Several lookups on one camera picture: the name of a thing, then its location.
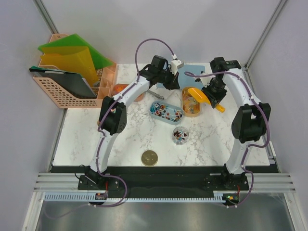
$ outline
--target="white wall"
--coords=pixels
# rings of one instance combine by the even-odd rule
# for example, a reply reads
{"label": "white wall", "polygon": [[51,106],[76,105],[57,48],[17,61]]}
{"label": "white wall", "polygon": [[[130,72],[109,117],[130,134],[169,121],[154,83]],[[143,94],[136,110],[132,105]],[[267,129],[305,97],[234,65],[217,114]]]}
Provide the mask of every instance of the white wall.
{"label": "white wall", "polygon": [[32,0],[0,6],[0,230],[21,230],[61,110],[32,79],[37,47],[51,36]]}
{"label": "white wall", "polygon": [[[117,63],[133,63],[148,38],[168,43],[184,62],[224,56],[244,63],[279,0],[42,0],[60,33],[78,33]],[[171,58],[158,42],[138,56]]]}
{"label": "white wall", "polygon": [[258,97],[272,108],[271,139],[308,217],[308,1],[288,1],[250,67]]}

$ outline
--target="marble tabletop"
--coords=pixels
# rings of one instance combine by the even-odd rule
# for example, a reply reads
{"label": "marble tabletop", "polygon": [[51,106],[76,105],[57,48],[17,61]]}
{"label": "marble tabletop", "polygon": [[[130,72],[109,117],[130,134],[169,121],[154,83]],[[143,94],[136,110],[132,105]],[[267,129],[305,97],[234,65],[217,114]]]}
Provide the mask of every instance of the marble tabletop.
{"label": "marble tabletop", "polygon": [[[211,73],[208,63],[205,73]],[[130,83],[136,76],[135,64],[119,64],[118,83]],[[206,84],[210,78],[204,78]],[[220,113],[210,105],[202,105],[201,114],[195,118],[183,117],[178,126],[189,130],[189,140],[176,145],[171,138],[174,125],[156,120],[149,116],[149,108],[157,100],[146,94],[140,102],[134,102],[127,111],[127,125],[119,134],[111,150],[109,166],[142,166],[141,155],[153,150],[158,155],[157,166],[222,166],[228,160],[234,137],[231,123],[237,112],[232,95],[220,103],[226,108]],[[180,106],[180,90],[175,90],[166,102]],[[54,157],[54,166],[89,165],[100,134],[97,132],[97,120],[100,109],[68,109],[63,129]],[[265,149],[253,148],[247,165],[270,165]]]}

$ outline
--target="yellow folder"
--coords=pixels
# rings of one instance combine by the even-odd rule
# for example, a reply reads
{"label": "yellow folder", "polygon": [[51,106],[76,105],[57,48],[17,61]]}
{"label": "yellow folder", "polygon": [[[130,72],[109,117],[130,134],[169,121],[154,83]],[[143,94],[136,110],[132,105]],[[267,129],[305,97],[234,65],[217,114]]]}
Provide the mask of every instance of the yellow folder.
{"label": "yellow folder", "polygon": [[79,73],[92,88],[99,81],[88,47],[44,47],[42,50],[45,54],[41,56],[41,64]]}

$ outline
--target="light blue plastic bin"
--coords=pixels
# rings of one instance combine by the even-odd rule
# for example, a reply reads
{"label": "light blue plastic bin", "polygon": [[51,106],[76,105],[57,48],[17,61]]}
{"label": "light blue plastic bin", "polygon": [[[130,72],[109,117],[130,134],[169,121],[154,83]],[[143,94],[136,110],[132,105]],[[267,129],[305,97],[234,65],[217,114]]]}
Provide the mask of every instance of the light blue plastic bin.
{"label": "light blue plastic bin", "polygon": [[[176,111],[180,111],[180,112],[182,113],[182,117],[181,117],[178,121],[171,121],[171,120],[168,120],[168,119],[166,119],[166,118],[160,117],[160,116],[158,116],[158,115],[152,114],[151,108],[154,107],[154,104],[156,104],[156,103],[162,103],[162,104],[164,104],[165,106],[168,107],[168,110],[169,110],[169,112],[170,112],[170,115],[169,115],[170,118],[175,118],[175,117],[176,117],[176,115],[175,115],[175,110],[176,110]],[[158,120],[161,120],[161,121],[164,121],[164,122],[169,123],[169,124],[171,124],[171,125],[177,125],[177,124],[179,124],[179,123],[181,122],[183,116],[184,116],[183,109],[181,109],[180,107],[177,107],[177,106],[168,104],[168,103],[166,103],[166,102],[160,101],[160,100],[156,100],[156,101],[154,101],[154,102],[151,104],[150,109],[149,109],[149,113],[150,113],[150,116],[151,116],[151,117],[153,117],[153,118],[155,118],[155,119],[158,119]]]}

